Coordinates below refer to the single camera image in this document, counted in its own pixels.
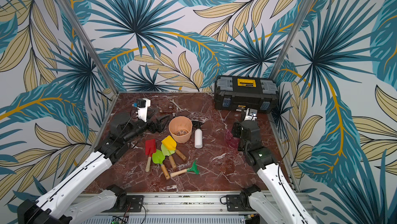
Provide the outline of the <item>yellow toy shovel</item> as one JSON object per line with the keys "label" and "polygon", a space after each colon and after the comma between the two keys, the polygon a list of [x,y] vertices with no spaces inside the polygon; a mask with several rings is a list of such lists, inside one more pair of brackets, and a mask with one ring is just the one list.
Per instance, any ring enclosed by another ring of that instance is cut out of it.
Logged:
{"label": "yellow toy shovel", "polygon": [[161,142],[169,151],[174,151],[183,161],[187,160],[187,157],[176,148],[177,142],[171,136],[167,136]]}

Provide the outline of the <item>red toy shovel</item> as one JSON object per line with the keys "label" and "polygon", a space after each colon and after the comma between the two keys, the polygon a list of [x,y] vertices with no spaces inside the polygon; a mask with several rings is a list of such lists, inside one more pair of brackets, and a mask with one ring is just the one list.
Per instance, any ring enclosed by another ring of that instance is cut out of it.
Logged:
{"label": "red toy shovel", "polygon": [[155,139],[150,139],[145,141],[145,154],[148,156],[145,172],[150,172],[152,155],[156,153],[156,141]]}

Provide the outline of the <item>light green toy spade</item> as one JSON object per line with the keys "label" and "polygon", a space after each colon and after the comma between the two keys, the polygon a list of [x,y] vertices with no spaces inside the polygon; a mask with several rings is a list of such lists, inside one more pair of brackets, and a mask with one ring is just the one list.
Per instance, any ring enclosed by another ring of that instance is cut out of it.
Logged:
{"label": "light green toy spade", "polygon": [[164,144],[161,145],[161,151],[162,151],[164,156],[169,158],[169,161],[171,163],[172,168],[174,170],[177,169],[176,162],[175,162],[175,160],[174,160],[174,158],[172,156],[174,154],[174,151],[171,152],[170,150],[168,150],[167,147]]}

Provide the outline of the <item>bright green toy trowel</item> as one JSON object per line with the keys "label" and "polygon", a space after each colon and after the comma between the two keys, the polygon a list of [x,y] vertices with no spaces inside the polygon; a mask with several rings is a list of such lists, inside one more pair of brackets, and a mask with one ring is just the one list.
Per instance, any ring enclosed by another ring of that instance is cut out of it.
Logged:
{"label": "bright green toy trowel", "polygon": [[156,150],[155,153],[152,154],[152,161],[154,164],[159,165],[164,177],[169,180],[171,177],[168,173],[167,168],[165,167],[165,165],[163,164],[163,161],[165,160],[165,155],[163,154],[163,152],[161,150]]}

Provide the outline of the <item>white small spray bottle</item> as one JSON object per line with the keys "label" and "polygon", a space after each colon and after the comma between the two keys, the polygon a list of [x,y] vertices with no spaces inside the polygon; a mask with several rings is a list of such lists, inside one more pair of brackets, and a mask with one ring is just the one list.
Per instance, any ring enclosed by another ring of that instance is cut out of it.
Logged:
{"label": "white small spray bottle", "polygon": [[194,147],[197,149],[201,149],[203,147],[203,132],[202,132],[203,123],[200,121],[192,121],[192,125],[195,128]]}

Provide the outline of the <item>pink transparent spray bottle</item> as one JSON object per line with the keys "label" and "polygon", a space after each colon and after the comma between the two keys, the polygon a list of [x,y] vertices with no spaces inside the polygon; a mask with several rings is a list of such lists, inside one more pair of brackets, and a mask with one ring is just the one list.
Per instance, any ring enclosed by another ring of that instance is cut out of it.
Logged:
{"label": "pink transparent spray bottle", "polygon": [[237,150],[239,147],[240,139],[233,136],[230,130],[227,130],[225,133],[224,140],[228,146]]}

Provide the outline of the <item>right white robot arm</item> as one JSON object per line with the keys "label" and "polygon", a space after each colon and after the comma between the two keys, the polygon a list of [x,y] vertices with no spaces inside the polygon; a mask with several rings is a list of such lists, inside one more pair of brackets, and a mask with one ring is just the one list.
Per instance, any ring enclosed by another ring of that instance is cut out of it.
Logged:
{"label": "right white robot arm", "polygon": [[285,179],[280,164],[272,152],[263,146],[257,122],[236,122],[232,134],[240,139],[238,150],[265,183],[278,206],[275,208],[259,187],[253,185],[244,188],[240,193],[243,207],[256,211],[268,224],[315,224],[316,220],[305,209]]}

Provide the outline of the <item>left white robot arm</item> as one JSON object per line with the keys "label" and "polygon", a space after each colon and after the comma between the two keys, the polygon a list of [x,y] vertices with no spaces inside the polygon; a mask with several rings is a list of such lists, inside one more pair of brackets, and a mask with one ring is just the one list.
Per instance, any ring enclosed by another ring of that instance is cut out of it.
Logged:
{"label": "left white robot arm", "polygon": [[18,223],[80,224],[101,212],[122,211],[128,207],[126,192],[116,185],[78,204],[73,202],[99,175],[122,158],[132,140],[145,132],[161,133],[164,130],[171,115],[152,121],[155,113],[151,110],[146,121],[134,120],[127,112],[116,114],[109,123],[106,137],[74,172],[38,199],[27,199],[18,206]]}

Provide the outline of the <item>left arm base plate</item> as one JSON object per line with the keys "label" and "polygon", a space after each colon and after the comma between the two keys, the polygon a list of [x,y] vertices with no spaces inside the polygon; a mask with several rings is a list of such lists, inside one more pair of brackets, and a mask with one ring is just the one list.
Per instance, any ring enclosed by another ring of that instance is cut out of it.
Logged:
{"label": "left arm base plate", "polygon": [[140,213],[142,211],[143,195],[126,195],[121,202],[117,200],[116,205],[104,213]]}

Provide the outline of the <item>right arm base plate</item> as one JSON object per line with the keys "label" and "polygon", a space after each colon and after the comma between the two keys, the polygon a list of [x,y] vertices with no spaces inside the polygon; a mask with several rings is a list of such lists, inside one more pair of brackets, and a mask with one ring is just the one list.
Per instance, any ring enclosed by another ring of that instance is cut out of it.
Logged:
{"label": "right arm base plate", "polygon": [[226,207],[228,212],[254,212],[244,194],[226,195]]}

